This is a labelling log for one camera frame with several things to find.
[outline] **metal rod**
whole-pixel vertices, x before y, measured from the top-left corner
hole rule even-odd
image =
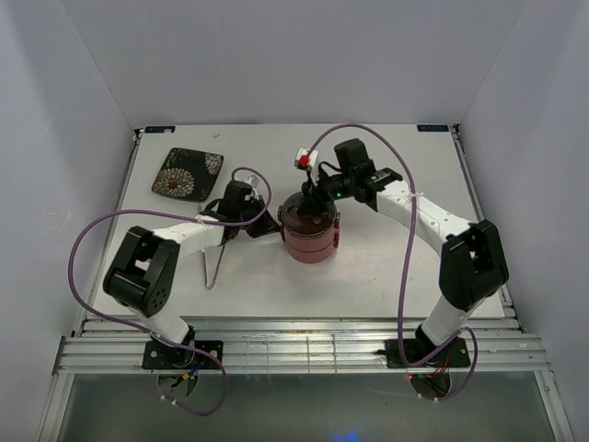
[[[221,254],[219,255],[219,259],[217,260],[217,265],[214,267],[214,275],[213,275],[213,281],[209,284],[209,272],[207,270],[207,265],[206,265],[206,251],[202,251],[202,269],[204,271],[204,286],[206,287],[207,290],[212,290],[215,283],[217,282],[217,276],[219,275],[219,268],[221,267],[221,260],[223,259],[223,255],[225,254],[225,247],[226,247],[227,243],[225,243],[222,247],[221,247]]]

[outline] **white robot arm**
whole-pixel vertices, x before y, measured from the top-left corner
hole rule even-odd
[[[223,198],[208,204],[194,223],[153,231],[131,228],[104,278],[104,291],[155,334],[173,343],[189,344],[194,331],[168,304],[178,260],[223,245],[241,229],[253,238],[280,231],[267,212],[255,223],[245,225],[265,206],[252,182],[230,181]]]
[[[349,140],[335,147],[340,173],[328,175],[317,151],[299,150],[294,165],[307,172],[302,186],[306,197],[297,213],[317,216],[326,202],[353,197],[379,214],[410,228],[410,187],[391,169],[376,170],[364,143]],[[416,233],[440,256],[442,296],[416,331],[421,356],[429,354],[459,330],[472,312],[509,279],[497,227],[488,220],[473,223],[452,215],[423,196],[416,195]]]

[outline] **table surface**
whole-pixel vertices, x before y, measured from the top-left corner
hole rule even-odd
[[[297,150],[309,147],[330,124],[252,124],[176,126],[173,134],[144,134],[137,148],[121,208],[142,208],[194,216],[197,204],[151,192],[151,185],[173,147],[225,156],[210,199],[222,195],[231,170],[250,166],[271,182],[270,211],[300,190],[305,174],[295,169]],[[475,219],[456,148],[450,133],[420,133],[414,124],[373,125],[405,158],[419,192],[456,215]],[[360,138],[377,168],[402,169],[372,135],[352,128],[329,135],[320,145],[322,159],[335,163],[333,147]],[[392,318],[397,316],[398,286],[408,230],[353,200],[338,202],[341,241],[337,252],[319,264],[290,257],[279,234],[251,239],[245,232],[229,242],[216,286],[204,288],[200,253],[179,262],[169,302],[182,316],[227,318]],[[106,259],[98,270],[100,287],[94,306],[118,316],[129,311],[101,289],[101,281],[127,230],[133,226],[168,227],[175,221],[125,215],[116,221]],[[208,250],[210,266],[218,250]],[[439,258],[416,238],[410,265],[405,317],[429,315],[440,296]],[[490,297],[473,317],[502,318],[498,296]]]

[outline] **black plate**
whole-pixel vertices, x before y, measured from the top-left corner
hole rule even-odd
[[[217,181],[223,156],[174,147],[157,172],[151,190],[168,198],[205,201]]]

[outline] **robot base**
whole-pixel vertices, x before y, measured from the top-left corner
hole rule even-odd
[[[194,348],[211,353],[223,362],[223,341],[194,341]],[[145,344],[144,360],[141,368],[145,370],[187,370],[202,364],[201,370],[218,370],[219,367],[208,357],[170,348],[158,341]]]
[[[405,355],[410,362],[419,361],[430,352],[425,352],[422,341],[418,339],[404,339]],[[398,354],[398,342],[396,339],[385,341],[385,350],[379,350],[379,355],[387,357],[388,368],[404,368],[403,361]],[[447,347],[434,356],[428,365],[443,366],[446,358],[448,359],[448,368],[461,368],[470,366],[470,357],[468,356],[467,343],[464,339],[456,338]]]

